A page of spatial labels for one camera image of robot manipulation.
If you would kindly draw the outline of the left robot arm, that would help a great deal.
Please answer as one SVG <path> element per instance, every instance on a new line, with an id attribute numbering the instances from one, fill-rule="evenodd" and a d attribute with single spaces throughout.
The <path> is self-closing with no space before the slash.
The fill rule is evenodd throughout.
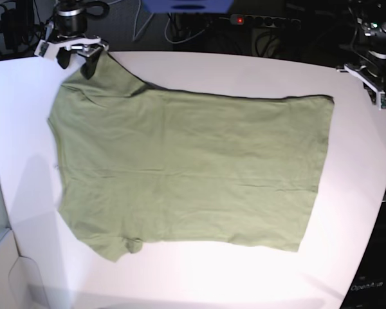
<path id="1" fill-rule="evenodd" d="M 348 44 L 358 60 L 337 67 L 360 80 L 371 102 L 386 110 L 386 1 L 349 1 L 354 32 Z"/>

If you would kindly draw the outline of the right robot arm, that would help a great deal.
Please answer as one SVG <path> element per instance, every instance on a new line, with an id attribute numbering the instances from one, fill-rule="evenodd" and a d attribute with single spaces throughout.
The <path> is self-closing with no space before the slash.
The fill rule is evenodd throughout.
<path id="1" fill-rule="evenodd" d="M 89 80 L 95 74 L 102 52 L 107 51 L 109 45 L 97 35 L 88 36 L 87 24 L 105 19 L 109 11 L 110 6 L 103 1 L 57 1 L 34 55 L 57 61 L 61 68 L 66 69 L 71 56 L 77 54 L 86 60 L 80 72 Z"/>

